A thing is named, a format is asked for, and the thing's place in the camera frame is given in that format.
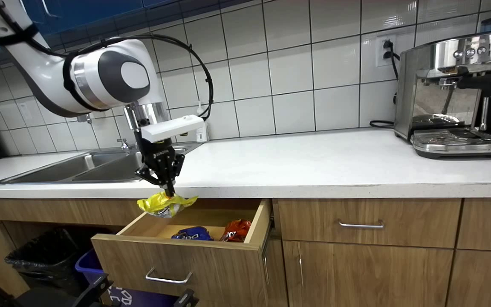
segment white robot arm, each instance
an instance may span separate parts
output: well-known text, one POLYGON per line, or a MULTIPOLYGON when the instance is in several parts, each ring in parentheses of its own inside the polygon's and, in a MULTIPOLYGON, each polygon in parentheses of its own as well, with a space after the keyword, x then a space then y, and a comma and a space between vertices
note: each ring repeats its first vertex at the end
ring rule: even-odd
POLYGON ((210 74, 190 46, 163 35, 139 35, 111 38, 68 55, 58 54, 49 50, 19 0, 0 0, 0 47, 10 53, 37 100, 57 115, 76 117, 124 107, 144 160, 136 174, 173 196, 175 177, 185 156, 175 154, 171 137, 202 127, 213 103, 210 74), (206 117, 156 118, 156 110, 163 108, 156 72, 146 47, 134 38, 173 43, 197 58, 210 88, 206 117))

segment stainless steel sink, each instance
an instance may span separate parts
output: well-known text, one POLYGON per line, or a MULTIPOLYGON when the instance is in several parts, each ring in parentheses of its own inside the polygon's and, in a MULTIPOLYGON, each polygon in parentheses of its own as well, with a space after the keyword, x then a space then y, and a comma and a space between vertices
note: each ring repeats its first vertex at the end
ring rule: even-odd
MULTIPOLYGON (((187 142, 173 146, 186 155, 201 143, 187 142)), ((142 166, 142 155, 134 150, 97 150, 0 180, 0 185, 47 183, 96 183, 140 181, 134 171, 142 166)))

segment white countertop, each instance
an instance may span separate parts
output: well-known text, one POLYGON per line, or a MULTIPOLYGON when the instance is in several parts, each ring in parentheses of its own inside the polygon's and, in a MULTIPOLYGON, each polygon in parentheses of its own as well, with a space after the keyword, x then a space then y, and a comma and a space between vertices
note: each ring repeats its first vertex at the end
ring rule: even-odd
MULTIPOLYGON (((77 152, 0 159, 0 179, 77 152)), ((146 198, 146 181, 0 186, 0 198, 146 198)), ((391 130, 214 141, 187 154, 176 191, 212 198, 491 197, 491 159, 425 159, 391 130)))

